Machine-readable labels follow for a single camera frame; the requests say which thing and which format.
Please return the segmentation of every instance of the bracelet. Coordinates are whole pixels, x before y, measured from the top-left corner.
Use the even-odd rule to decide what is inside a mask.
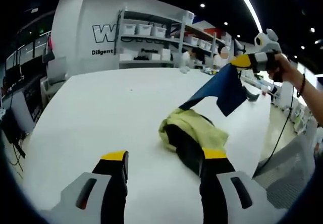
[[[303,91],[304,91],[304,86],[305,86],[305,74],[303,74],[303,81],[302,81],[301,89],[300,89],[300,91],[299,91],[299,92],[297,92],[297,94],[296,94],[297,98],[299,98],[299,97],[302,95],[302,93],[303,93]]]

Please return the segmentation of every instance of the human hand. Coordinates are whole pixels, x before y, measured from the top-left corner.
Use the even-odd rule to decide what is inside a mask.
[[[296,78],[299,78],[299,74],[301,75],[301,73],[295,67],[293,67],[288,59],[282,54],[276,54],[275,60],[278,62],[280,67],[267,71],[270,79],[273,79],[275,73],[281,72],[283,81],[293,83]]]

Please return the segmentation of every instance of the ceiling light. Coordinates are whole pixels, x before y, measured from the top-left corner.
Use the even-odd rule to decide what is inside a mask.
[[[256,11],[252,7],[252,4],[251,4],[250,0],[243,0],[243,1],[245,2],[245,4],[247,5],[247,7],[249,9],[249,11],[250,11],[250,13],[251,13],[251,15],[253,17],[253,20],[256,23],[256,26],[258,28],[259,33],[261,33],[262,32],[261,24],[260,24],[260,21],[259,21],[259,18],[257,16],[257,14],[256,14]]]

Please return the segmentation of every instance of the dark blue cloth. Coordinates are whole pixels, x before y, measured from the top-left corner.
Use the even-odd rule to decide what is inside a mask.
[[[218,97],[217,105],[226,117],[247,99],[236,67],[225,65],[179,108],[188,110],[209,96]]]

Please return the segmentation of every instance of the yellow cloth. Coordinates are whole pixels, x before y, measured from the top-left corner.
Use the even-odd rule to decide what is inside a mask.
[[[176,151],[176,147],[169,144],[168,136],[164,131],[166,125],[176,125],[190,135],[201,147],[211,148],[225,152],[223,146],[228,139],[228,134],[204,119],[194,110],[174,110],[159,127],[159,135],[166,148]]]

